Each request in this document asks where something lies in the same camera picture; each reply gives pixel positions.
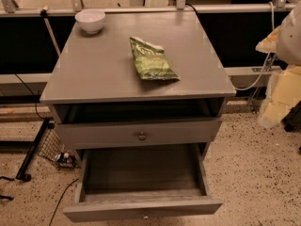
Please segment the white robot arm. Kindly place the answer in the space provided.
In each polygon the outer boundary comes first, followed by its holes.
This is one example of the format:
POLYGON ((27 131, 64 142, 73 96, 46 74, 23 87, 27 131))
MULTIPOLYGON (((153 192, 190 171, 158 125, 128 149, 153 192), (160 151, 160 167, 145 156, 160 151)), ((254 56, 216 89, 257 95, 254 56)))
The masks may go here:
POLYGON ((274 53, 288 64, 268 82, 266 99, 260 109, 259 124, 271 128, 279 124, 301 102, 301 2, 255 49, 274 53))

